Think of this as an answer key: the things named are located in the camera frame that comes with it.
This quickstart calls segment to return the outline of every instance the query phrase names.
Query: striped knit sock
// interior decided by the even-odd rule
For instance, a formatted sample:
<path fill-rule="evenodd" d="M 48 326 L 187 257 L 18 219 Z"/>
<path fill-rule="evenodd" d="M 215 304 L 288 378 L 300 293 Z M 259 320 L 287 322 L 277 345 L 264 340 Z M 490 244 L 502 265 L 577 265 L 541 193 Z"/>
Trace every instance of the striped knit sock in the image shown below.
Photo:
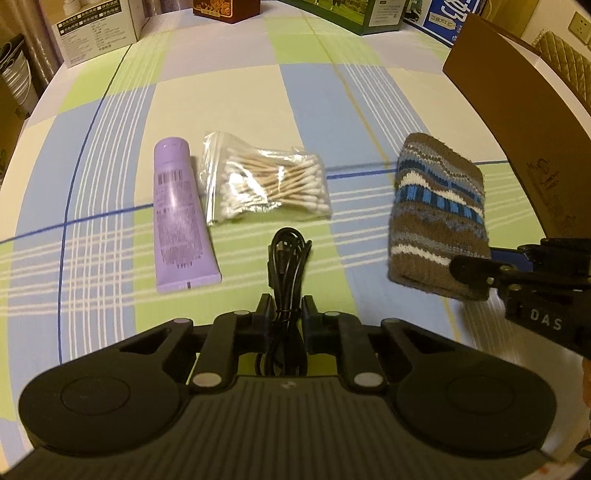
<path fill-rule="evenodd" d="M 426 134 L 406 139 L 390 221 L 391 281 L 459 300 L 481 300 L 449 273 L 455 255 L 490 258 L 482 173 Z"/>

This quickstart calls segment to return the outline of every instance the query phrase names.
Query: green box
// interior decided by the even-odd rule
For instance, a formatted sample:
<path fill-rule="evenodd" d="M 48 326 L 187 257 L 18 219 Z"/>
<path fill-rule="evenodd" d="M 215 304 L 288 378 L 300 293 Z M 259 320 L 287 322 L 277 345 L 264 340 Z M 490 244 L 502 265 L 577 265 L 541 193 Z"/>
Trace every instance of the green box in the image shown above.
<path fill-rule="evenodd" d="M 410 0 L 281 0 L 357 35 L 400 30 Z"/>

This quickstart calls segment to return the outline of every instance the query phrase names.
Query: wall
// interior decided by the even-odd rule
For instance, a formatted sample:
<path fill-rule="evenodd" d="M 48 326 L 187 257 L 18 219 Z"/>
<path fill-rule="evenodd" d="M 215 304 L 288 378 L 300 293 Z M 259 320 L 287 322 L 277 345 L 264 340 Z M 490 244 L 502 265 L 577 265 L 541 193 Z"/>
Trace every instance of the wall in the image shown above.
<path fill-rule="evenodd" d="M 531 44 L 541 30 L 551 30 L 575 50 L 591 60 L 591 50 L 569 31 L 575 12 L 591 18 L 575 0 L 540 0 L 521 38 Z"/>
<path fill-rule="evenodd" d="M 482 16 L 499 27 L 522 36 L 540 0 L 488 0 Z"/>

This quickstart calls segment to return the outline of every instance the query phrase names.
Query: cardboard box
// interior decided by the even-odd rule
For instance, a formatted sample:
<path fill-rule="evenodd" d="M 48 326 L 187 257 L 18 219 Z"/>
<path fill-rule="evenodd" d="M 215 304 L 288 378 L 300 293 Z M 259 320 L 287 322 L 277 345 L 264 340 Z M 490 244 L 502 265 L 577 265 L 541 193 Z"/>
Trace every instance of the cardboard box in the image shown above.
<path fill-rule="evenodd" d="M 410 0 L 404 21 L 452 46 L 470 13 L 480 13 L 485 0 Z"/>
<path fill-rule="evenodd" d="M 261 0 L 193 0 L 193 14 L 236 23 L 261 13 Z"/>
<path fill-rule="evenodd" d="M 591 238 L 591 108 L 560 72 L 476 15 L 443 71 L 504 150 L 546 236 Z"/>
<path fill-rule="evenodd" d="M 357 35 L 400 30 L 409 0 L 281 0 Z"/>
<path fill-rule="evenodd" d="M 12 96 L 8 85 L 0 79 L 0 183 L 10 163 L 14 149 L 17 146 L 18 137 L 21 135 L 22 125 L 27 117 Z"/>
<path fill-rule="evenodd" d="M 40 0 L 68 67 L 139 40 L 142 0 Z"/>

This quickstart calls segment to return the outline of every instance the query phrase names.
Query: purple tube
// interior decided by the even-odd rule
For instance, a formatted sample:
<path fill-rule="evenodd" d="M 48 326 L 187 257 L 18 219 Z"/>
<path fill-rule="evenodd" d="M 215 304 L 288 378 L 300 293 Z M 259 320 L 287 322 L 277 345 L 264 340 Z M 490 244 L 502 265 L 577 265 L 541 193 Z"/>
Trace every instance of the purple tube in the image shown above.
<path fill-rule="evenodd" d="M 154 261 L 159 292 L 222 281 L 182 138 L 154 147 Z"/>

